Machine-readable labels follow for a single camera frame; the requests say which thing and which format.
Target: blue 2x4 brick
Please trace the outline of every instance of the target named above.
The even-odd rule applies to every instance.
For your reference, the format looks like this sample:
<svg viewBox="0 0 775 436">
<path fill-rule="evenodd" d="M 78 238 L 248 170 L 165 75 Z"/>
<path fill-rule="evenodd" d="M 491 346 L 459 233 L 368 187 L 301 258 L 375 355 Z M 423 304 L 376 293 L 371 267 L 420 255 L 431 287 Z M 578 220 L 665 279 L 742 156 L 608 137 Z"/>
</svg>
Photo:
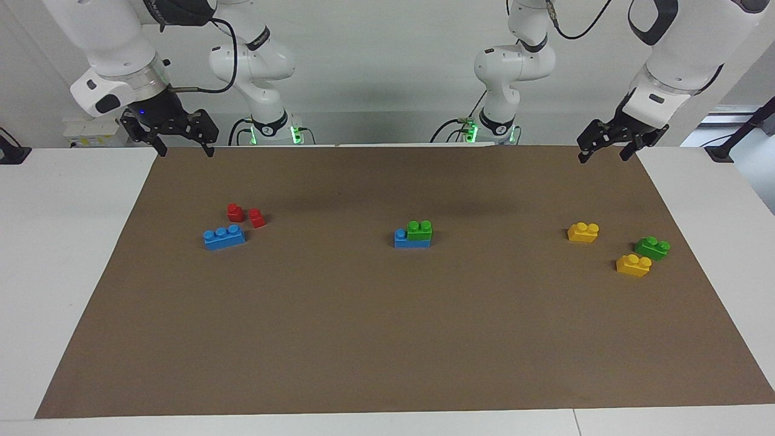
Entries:
<svg viewBox="0 0 775 436">
<path fill-rule="evenodd" d="M 396 248 L 430 248 L 431 240 L 408 240 L 406 230 L 398 229 L 393 236 L 394 247 Z"/>
</svg>

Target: red lego brick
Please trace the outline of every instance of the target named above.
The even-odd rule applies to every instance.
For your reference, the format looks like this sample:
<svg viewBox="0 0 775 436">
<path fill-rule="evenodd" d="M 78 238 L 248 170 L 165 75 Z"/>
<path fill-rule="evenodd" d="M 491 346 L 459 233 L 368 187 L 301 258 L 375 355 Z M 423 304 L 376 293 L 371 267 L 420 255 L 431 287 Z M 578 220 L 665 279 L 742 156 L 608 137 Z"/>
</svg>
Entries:
<svg viewBox="0 0 775 436">
<path fill-rule="evenodd" d="M 250 222 L 253 223 L 254 229 L 267 225 L 267 221 L 264 219 L 264 216 L 261 215 L 261 211 L 258 209 L 251 209 L 248 211 L 248 216 L 250 216 Z"/>
<path fill-rule="evenodd" d="M 245 220 L 245 211 L 235 203 L 232 203 L 226 207 L 226 216 L 232 223 L 242 223 Z"/>
</svg>

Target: green 2x2 brick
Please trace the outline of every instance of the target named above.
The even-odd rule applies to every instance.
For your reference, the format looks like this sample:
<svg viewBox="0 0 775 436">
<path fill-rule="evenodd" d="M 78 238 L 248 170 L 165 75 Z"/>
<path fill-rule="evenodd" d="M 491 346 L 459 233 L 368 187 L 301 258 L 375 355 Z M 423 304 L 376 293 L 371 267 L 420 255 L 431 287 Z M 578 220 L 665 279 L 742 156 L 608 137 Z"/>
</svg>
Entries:
<svg viewBox="0 0 775 436">
<path fill-rule="evenodd" d="M 429 240 L 433 236 L 433 225 L 428 220 L 418 223 L 417 221 L 409 221 L 409 225 L 406 227 L 406 239 L 407 240 Z"/>
<path fill-rule="evenodd" d="M 653 236 L 644 237 L 635 245 L 635 253 L 653 261 L 661 261 L 669 251 L 670 244 L 666 240 L 659 242 Z"/>
</svg>

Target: lego brick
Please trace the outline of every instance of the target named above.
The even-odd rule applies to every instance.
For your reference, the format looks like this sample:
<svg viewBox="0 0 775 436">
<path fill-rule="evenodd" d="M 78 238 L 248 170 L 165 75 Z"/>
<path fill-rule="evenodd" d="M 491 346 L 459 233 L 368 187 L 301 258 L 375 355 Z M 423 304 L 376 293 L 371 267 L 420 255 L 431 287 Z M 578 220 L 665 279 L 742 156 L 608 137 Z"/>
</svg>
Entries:
<svg viewBox="0 0 775 436">
<path fill-rule="evenodd" d="M 433 225 L 430 221 L 425 220 L 421 223 L 417 221 L 409 221 L 409 225 L 406 227 L 408 240 L 430 240 L 433 236 Z"/>
<path fill-rule="evenodd" d="M 643 277 L 651 271 L 651 265 L 653 263 L 649 258 L 639 258 L 637 254 L 628 254 L 621 256 L 616 261 L 616 271 L 635 277 Z"/>
<path fill-rule="evenodd" d="M 568 240 L 591 244 L 598 238 L 598 232 L 600 232 L 600 227 L 595 223 L 589 225 L 586 223 L 575 223 L 568 229 Z"/>
<path fill-rule="evenodd" d="M 228 229 L 220 227 L 216 231 L 207 230 L 203 237 L 205 248 L 210 251 L 245 244 L 245 233 L 236 224 L 232 224 Z"/>
<path fill-rule="evenodd" d="M 657 241 L 653 236 L 644 237 L 635 244 L 635 253 L 653 261 L 661 261 L 668 252 L 670 252 L 670 243 L 666 240 Z"/>
<path fill-rule="evenodd" d="M 264 219 L 264 216 L 261 215 L 260 210 L 251 209 L 248 211 L 247 215 L 250 218 L 250 223 L 253 224 L 254 229 L 267 225 L 267 221 Z"/>
<path fill-rule="evenodd" d="M 431 240 L 409 240 L 406 230 L 398 229 L 393 235 L 394 247 L 396 248 L 430 248 Z"/>
<path fill-rule="evenodd" d="M 235 203 L 231 203 L 226 207 L 226 216 L 232 223 L 242 223 L 245 220 L 245 211 Z"/>
</svg>

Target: black stand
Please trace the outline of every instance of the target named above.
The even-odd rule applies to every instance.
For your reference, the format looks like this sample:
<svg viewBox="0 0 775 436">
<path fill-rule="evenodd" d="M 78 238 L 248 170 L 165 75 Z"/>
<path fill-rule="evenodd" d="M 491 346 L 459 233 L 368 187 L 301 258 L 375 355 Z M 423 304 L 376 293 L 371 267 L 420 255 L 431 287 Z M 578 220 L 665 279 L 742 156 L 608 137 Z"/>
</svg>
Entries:
<svg viewBox="0 0 775 436">
<path fill-rule="evenodd" d="M 29 147 L 15 147 L 4 137 L 0 137 L 0 150 L 3 153 L 0 165 L 19 165 L 27 159 L 29 152 L 33 149 Z"/>
<path fill-rule="evenodd" d="M 713 159 L 713 162 L 720 164 L 733 164 L 735 161 L 729 157 L 729 152 L 735 147 L 744 137 L 751 133 L 752 130 L 761 126 L 768 118 L 775 113 L 775 97 L 773 97 L 766 105 L 762 106 L 753 113 L 751 119 L 747 123 L 743 124 L 723 145 L 717 147 L 706 147 L 705 151 Z"/>
</svg>

